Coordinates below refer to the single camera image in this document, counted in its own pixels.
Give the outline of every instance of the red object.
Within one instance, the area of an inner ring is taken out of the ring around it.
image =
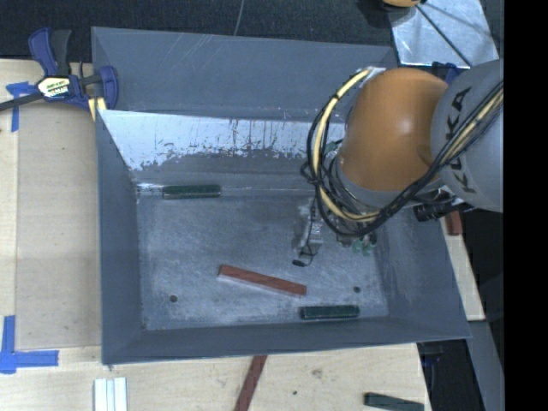
[[[218,275],[243,283],[250,283],[265,289],[284,292],[289,295],[303,296],[307,294],[305,285],[283,280],[282,278],[266,276],[258,272],[243,270],[231,265],[221,265]]]
[[[445,226],[447,227],[447,233],[452,236],[459,236],[464,233],[462,229],[461,214],[458,210],[452,211],[445,216]]]
[[[260,374],[263,372],[263,367],[265,366],[265,363],[265,354],[253,357],[253,360],[251,361],[251,366],[247,371],[246,380],[241,387],[240,395],[238,396],[238,402],[236,402],[234,411],[247,411],[249,409],[249,404],[251,403],[251,399],[253,399],[253,393],[257,388]]]

